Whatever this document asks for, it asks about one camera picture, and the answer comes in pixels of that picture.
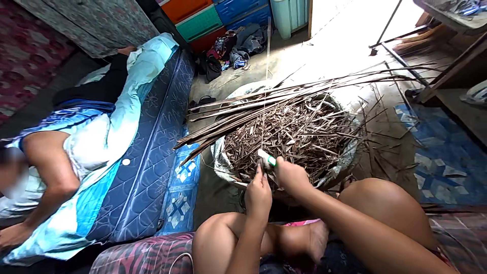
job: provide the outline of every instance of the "pile of clothes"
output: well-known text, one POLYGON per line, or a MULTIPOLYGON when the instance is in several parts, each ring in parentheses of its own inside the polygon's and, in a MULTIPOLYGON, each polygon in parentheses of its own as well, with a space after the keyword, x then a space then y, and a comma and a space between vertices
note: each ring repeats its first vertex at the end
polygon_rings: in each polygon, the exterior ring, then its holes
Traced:
POLYGON ((233 66, 245 67, 254 54, 267 49, 267 26, 249 24, 236 30, 229 30, 218 37, 207 52, 202 52, 196 61, 199 73, 206 75, 207 83, 218 78, 222 71, 233 66))

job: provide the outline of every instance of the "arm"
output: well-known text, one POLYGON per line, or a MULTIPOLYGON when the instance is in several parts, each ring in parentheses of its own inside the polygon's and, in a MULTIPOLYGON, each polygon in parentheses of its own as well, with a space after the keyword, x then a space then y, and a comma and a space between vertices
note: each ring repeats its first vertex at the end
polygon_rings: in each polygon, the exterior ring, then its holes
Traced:
POLYGON ((261 243, 272 205, 271 189, 267 178, 262 176, 260 166, 257 167, 254 179, 247 186, 245 205, 247 207, 245 227, 232 254, 226 274, 259 273, 261 243))
POLYGON ((64 140, 68 136, 63 132, 46 131, 30 134, 24 139, 27 160, 37 168, 46 184, 46 191, 37 208, 23 223, 0 231, 0 251, 25 242, 41 223, 78 190, 79 180, 63 149, 64 140))
POLYGON ((456 273, 404 234, 315 189, 305 170, 278 158, 287 192, 313 211, 373 273, 456 273))
POLYGON ((259 273, 261 243, 267 223, 247 219, 226 274, 259 273))

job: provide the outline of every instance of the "floral curtain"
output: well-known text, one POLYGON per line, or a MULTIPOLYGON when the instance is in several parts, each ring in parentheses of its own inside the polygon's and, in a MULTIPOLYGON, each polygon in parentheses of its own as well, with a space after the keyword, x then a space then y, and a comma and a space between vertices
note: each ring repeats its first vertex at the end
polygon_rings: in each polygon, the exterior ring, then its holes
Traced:
POLYGON ((92 58, 141 45, 159 35, 134 0, 15 0, 92 58))
POLYGON ((45 87, 75 49, 11 0, 0 0, 0 125, 45 87))

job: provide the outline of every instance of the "blue floral mattress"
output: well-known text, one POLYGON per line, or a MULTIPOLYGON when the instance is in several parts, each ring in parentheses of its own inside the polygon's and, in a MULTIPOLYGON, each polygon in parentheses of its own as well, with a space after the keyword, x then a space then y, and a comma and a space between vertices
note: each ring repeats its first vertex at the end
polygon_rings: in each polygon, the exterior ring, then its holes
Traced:
POLYGON ((193 75, 191 56, 177 50, 142 104, 137 135, 114 168, 88 240, 121 242, 154 235, 160 228, 176 157, 172 148, 183 134, 193 75))

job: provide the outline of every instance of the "blue patterned mat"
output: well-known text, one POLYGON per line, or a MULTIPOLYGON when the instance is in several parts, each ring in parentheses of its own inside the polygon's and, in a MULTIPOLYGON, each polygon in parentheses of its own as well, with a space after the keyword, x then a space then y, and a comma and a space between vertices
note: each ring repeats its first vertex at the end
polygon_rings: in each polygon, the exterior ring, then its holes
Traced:
POLYGON ((193 231, 193 210, 200 181, 200 155, 182 167, 179 165, 199 146, 185 145, 177 151, 174 170, 162 204, 164 224, 156 236, 193 231))
POLYGON ((421 202, 487 204, 487 155, 441 108, 406 105, 395 111, 416 141, 414 161, 421 202))

